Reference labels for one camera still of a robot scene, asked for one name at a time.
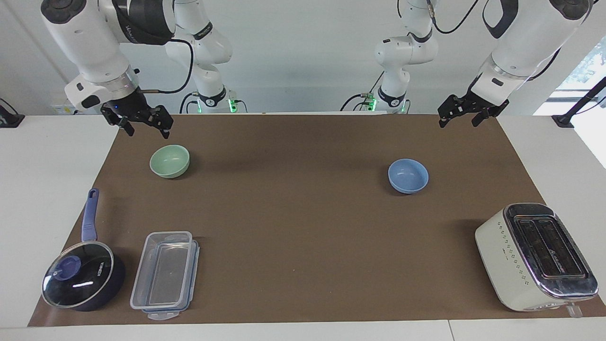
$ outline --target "brown table mat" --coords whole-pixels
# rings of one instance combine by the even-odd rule
[[[177,180],[148,166],[167,143],[191,153]],[[422,192],[391,188],[399,158],[425,164]],[[120,132],[95,186],[99,240],[124,260],[124,286],[95,312],[40,300],[30,326],[155,323],[129,305],[139,257],[149,233],[179,230],[201,245],[195,294],[162,323],[567,316],[509,311],[480,259],[481,224],[510,203],[542,202],[496,120],[440,129],[433,115],[176,115],[169,141],[143,126]],[[599,299],[580,305],[606,316]]]

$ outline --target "toaster lever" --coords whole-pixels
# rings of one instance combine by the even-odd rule
[[[576,319],[583,317],[583,312],[581,311],[581,307],[578,305],[575,305],[573,302],[570,302],[566,306],[566,309],[568,309],[568,313],[570,314],[570,317],[574,317]]]

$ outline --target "clear plastic container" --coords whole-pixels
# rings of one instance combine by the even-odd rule
[[[187,231],[148,235],[130,306],[143,310],[152,320],[178,316],[193,298],[198,255],[198,243]]]

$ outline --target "black bracket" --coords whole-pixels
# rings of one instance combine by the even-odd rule
[[[24,118],[25,115],[12,114],[0,106],[0,128],[17,128]]]
[[[160,130],[160,134],[162,134],[162,137],[165,139],[168,139],[170,129],[173,126],[173,118],[168,114],[168,111],[164,106],[142,110],[131,117],[119,117],[108,106],[102,106],[101,113],[111,126],[120,127],[120,129],[123,129],[129,136],[135,134],[135,128],[130,124],[131,122],[145,123],[150,127],[154,127]]]
[[[444,128],[453,118],[468,113],[476,113],[476,116],[471,120],[471,124],[474,127],[477,127],[484,120],[487,120],[490,117],[499,116],[508,105],[509,100],[505,100],[500,106],[495,106],[471,91],[468,91],[467,94],[461,98],[456,95],[450,95],[442,103],[440,108],[438,108],[440,127]]]
[[[589,103],[595,96],[597,96],[602,90],[606,88],[606,77],[602,78],[596,86],[594,86],[587,94],[581,98],[570,110],[564,115],[553,115],[551,118],[560,128],[574,128],[570,120],[572,117],[579,113],[579,110]]]

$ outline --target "white toaster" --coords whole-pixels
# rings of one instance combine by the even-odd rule
[[[598,294],[598,282],[558,216],[543,204],[511,204],[478,228],[476,243],[499,300],[515,311],[556,309]]]

